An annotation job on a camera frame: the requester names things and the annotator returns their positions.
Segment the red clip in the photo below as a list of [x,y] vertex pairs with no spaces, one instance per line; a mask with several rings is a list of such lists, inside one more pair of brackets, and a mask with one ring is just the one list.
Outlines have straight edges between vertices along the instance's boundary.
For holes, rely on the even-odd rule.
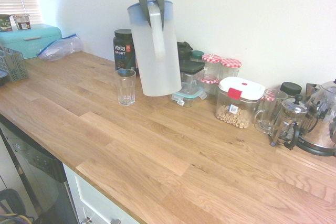
[[240,90],[229,88],[228,96],[232,99],[239,100],[240,96],[242,94],[241,92],[242,91],[240,91]]

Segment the protein powder container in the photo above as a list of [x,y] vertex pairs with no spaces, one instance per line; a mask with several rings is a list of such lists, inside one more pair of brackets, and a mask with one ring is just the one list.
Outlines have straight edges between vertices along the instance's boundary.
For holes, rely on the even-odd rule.
[[113,45],[115,69],[132,69],[139,73],[131,30],[119,29],[115,30],[114,34]]

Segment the wire basket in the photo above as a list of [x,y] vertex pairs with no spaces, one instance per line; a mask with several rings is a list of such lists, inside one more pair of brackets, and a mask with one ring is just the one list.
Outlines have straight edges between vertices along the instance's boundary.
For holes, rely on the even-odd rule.
[[0,70],[8,73],[10,81],[28,78],[28,71],[21,52],[6,48],[0,43]]

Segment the drinking glass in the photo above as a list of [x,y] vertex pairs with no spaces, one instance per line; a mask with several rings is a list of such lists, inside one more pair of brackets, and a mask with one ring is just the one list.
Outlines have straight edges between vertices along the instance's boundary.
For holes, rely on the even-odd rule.
[[135,102],[135,74],[131,69],[119,69],[114,72],[118,101],[121,105],[129,106]]
[[288,95],[281,90],[265,90],[261,110],[258,110],[255,114],[256,118],[261,113],[260,119],[254,125],[258,131],[266,134],[271,133],[271,128],[278,116],[281,103],[287,98]]

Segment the teal bread box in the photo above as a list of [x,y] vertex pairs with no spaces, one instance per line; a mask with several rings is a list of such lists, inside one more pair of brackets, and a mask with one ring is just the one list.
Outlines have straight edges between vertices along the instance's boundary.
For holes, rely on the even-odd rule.
[[24,59],[36,57],[36,54],[51,42],[61,39],[61,30],[45,24],[31,25],[31,29],[5,31],[0,33],[1,43],[10,49],[22,52]]

